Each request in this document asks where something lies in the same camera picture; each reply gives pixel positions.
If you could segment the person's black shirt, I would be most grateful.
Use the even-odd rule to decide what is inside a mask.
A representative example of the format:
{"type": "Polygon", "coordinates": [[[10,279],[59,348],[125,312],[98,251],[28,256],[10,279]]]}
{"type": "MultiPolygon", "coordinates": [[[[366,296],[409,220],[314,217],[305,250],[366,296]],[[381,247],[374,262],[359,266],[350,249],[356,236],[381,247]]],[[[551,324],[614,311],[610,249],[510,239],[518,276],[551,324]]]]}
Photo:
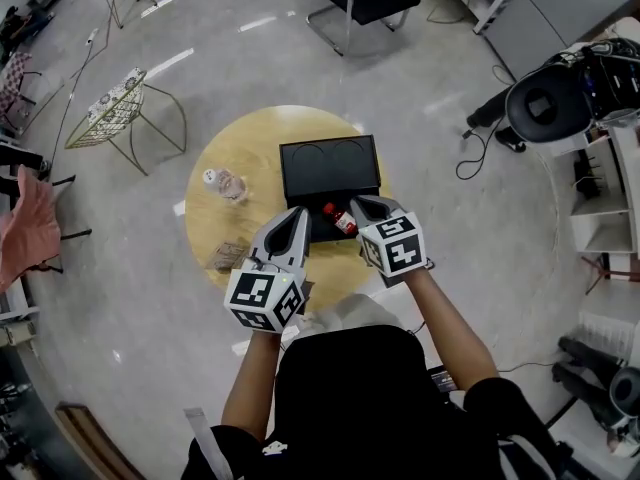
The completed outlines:
{"type": "Polygon", "coordinates": [[[557,446],[513,382],[448,402],[419,341],[395,326],[294,341],[275,377],[274,427],[212,434],[234,480],[557,480],[557,446]]]}

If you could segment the white cabinet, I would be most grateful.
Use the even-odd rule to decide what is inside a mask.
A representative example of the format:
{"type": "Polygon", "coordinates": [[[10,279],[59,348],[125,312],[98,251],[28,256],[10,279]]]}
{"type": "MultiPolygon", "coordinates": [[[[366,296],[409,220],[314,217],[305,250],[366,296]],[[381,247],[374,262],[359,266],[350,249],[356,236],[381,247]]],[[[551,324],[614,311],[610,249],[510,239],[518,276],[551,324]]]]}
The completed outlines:
{"type": "Polygon", "coordinates": [[[640,282],[640,122],[597,129],[550,146],[568,165],[569,222],[581,259],[599,281],[640,282]]]}

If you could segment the white metal rack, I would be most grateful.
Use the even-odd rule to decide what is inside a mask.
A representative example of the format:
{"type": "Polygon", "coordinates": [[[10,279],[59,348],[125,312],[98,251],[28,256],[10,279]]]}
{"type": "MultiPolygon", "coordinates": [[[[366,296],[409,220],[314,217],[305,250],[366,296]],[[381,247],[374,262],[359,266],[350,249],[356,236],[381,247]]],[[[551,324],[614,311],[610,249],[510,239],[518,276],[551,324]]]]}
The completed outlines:
{"type": "Polygon", "coordinates": [[[0,331],[6,334],[9,342],[35,337],[39,313],[26,275],[18,277],[0,293],[0,331]]]}

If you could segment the checkered cloth table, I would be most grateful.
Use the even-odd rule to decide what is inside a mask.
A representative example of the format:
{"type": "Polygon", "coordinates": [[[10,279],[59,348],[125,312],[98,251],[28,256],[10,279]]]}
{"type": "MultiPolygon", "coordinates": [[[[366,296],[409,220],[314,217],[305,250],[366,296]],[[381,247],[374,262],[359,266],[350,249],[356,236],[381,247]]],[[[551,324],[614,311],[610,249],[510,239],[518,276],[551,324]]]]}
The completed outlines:
{"type": "Polygon", "coordinates": [[[38,75],[40,72],[27,71],[27,63],[33,58],[27,52],[14,52],[9,58],[5,67],[0,71],[0,118],[13,130],[20,133],[20,129],[16,127],[9,118],[9,111],[16,101],[25,102],[31,106],[35,106],[36,102],[24,96],[21,92],[24,76],[38,75]]]}

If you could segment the grey refrigerator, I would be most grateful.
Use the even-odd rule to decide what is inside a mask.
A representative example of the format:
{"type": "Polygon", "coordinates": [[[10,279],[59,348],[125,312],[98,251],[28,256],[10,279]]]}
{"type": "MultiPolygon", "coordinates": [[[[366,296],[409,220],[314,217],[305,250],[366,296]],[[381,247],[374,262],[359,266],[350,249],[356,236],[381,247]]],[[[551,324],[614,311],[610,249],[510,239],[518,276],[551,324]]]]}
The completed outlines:
{"type": "Polygon", "coordinates": [[[544,61],[585,42],[633,12],[640,0],[509,0],[483,36],[520,79],[544,61]]]}

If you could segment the black waist device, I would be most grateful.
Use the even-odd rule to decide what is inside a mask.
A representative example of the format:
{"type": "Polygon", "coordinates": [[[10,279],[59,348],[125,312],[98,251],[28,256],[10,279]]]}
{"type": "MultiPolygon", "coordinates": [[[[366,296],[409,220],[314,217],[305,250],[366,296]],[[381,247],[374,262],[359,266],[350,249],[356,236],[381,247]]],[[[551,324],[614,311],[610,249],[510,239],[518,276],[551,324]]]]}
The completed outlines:
{"type": "Polygon", "coordinates": [[[428,373],[440,393],[450,393],[458,390],[455,381],[443,365],[430,368],[428,373]]]}

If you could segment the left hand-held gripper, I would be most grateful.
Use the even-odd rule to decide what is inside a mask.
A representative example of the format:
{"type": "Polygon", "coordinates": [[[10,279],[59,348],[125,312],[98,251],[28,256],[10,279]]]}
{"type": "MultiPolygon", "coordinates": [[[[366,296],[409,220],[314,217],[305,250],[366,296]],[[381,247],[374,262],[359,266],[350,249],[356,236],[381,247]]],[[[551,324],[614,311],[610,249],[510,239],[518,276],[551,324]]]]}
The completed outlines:
{"type": "Polygon", "coordinates": [[[224,307],[246,328],[281,334],[304,312],[312,283],[306,280],[311,220],[303,206],[272,218],[254,235],[239,268],[231,271],[224,307]]]}

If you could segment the wooden bench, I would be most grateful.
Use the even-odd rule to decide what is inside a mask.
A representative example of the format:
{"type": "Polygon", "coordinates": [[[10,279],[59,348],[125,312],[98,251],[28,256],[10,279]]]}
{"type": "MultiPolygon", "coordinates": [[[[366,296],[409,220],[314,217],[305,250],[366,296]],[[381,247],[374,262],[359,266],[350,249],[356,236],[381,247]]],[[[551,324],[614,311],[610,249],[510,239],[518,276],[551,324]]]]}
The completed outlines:
{"type": "Polygon", "coordinates": [[[88,407],[60,402],[55,414],[89,463],[106,480],[146,480],[103,430],[88,407]]]}

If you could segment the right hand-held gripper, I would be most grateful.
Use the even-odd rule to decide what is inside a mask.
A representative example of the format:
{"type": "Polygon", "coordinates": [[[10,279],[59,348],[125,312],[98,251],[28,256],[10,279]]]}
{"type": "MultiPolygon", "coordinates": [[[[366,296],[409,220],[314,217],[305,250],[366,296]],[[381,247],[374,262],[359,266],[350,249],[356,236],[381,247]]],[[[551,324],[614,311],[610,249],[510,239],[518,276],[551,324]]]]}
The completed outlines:
{"type": "Polygon", "coordinates": [[[402,283],[408,272],[435,267],[426,255],[416,214],[406,213],[396,200],[357,195],[350,200],[350,211],[359,229],[363,257],[378,271],[386,288],[402,283]]]}

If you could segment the clear plastic water bottle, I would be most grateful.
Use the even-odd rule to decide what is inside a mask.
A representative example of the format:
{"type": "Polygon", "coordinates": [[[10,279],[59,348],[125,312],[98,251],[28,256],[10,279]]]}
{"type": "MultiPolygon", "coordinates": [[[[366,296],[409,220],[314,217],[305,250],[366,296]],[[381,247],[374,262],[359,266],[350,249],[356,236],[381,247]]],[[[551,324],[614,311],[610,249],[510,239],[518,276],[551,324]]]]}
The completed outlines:
{"type": "Polygon", "coordinates": [[[248,193],[244,179],[228,169],[207,169],[202,180],[207,190],[234,203],[243,201],[248,193]]]}

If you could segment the small red bottle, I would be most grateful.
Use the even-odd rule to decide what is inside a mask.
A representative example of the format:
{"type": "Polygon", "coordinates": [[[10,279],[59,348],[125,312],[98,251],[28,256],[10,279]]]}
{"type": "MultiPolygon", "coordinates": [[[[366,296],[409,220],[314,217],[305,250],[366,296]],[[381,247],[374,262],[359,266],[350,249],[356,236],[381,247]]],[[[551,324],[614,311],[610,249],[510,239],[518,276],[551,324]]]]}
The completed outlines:
{"type": "Polygon", "coordinates": [[[355,236],[358,233],[355,218],[346,210],[342,210],[329,202],[324,205],[322,211],[323,215],[345,235],[355,236]]]}

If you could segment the small printed packet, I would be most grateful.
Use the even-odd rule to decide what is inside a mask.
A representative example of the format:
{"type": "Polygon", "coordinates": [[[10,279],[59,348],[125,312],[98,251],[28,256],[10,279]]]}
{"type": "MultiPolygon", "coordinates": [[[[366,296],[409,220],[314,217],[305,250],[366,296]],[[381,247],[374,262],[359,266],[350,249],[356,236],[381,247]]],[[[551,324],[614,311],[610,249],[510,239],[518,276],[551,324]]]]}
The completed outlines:
{"type": "Polygon", "coordinates": [[[206,270],[228,273],[239,268],[247,257],[250,243],[238,238],[236,241],[224,241],[211,253],[205,262],[206,270]]]}

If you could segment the pink cloth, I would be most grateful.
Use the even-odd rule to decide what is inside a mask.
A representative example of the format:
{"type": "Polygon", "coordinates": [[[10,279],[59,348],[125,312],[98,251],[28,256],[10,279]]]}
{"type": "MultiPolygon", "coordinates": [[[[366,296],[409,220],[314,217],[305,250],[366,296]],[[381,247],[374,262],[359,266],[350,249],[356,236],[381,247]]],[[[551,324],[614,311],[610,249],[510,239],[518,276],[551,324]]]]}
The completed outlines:
{"type": "Polygon", "coordinates": [[[18,168],[17,186],[15,207],[0,218],[0,294],[31,267],[60,253],[53,186],[24,166],[18,168]]]}

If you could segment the black box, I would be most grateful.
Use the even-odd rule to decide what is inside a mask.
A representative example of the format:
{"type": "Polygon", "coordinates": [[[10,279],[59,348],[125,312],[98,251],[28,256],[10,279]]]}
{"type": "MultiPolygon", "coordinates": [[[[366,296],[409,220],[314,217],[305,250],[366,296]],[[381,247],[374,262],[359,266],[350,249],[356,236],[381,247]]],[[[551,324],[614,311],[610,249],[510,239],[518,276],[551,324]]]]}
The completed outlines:
{"type": "Polygon", "coordinates": [[[323,213],[326,204],[348,211],[357,195],[380,194],[382,184],[374,137],[361,135],[281,144],[284,197],[289,208],[310,214],[313,243],[348,236],[323,213]]]}

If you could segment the person's left forearm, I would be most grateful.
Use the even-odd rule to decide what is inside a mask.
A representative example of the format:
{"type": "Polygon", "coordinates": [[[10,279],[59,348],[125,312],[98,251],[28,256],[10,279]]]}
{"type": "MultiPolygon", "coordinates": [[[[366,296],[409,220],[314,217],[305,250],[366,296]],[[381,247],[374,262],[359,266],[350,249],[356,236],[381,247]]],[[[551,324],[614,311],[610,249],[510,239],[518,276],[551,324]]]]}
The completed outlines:
{"type": "Polygon", "coordinates": [[[266,438],[281,351],[279,334],[254,332],[227,397],[221,424],[266,438]]]}

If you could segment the person's right forearm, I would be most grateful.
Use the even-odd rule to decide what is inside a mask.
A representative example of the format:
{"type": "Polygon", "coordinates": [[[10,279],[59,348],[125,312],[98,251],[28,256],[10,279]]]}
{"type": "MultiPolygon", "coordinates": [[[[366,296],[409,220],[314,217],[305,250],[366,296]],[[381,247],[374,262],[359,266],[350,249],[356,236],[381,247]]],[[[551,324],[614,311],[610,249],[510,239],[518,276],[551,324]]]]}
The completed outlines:
{"type": "Polygon", "coordinates": [[[443,366],[456,386],[467,392],[474,385],[498,378],[495,362],[478,335],[458,312],[425,268],[404,275],[429,330],[443,366]]]}

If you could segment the round wooden table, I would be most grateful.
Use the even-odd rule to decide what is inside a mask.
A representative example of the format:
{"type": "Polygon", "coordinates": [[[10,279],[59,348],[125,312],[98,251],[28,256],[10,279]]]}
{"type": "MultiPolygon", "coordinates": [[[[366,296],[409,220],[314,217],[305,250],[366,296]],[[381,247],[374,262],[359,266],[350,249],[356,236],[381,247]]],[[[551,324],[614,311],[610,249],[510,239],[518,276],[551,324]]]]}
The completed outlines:
{"type": "MultiPolygon", "coordinates": [[[[262,226],[290,209],[282,183],[281,144],[361,135],[370,134],[324,110],[297,105],[252,112],[219,132],[196,162],[186,193],[188,240],[210,281],[221,290],[229,283],[229,273],[205,269],[206,260],[220,243],[243,238],[251,244],[262,226]],[[206,189],[202,173],[221,168],[244,179],[248,193],[243,201],[234,203],[206,189]]],[[[382,181],[379,195],[390,196],[375,146],[382,181]]],[[[360,245],[352,236],[340,241],[309,241],[308,252],[306,279],[312,283],[306,305],[309,311],[337,303],[374,277],[374,269],[363,261],[360,245]]]]}

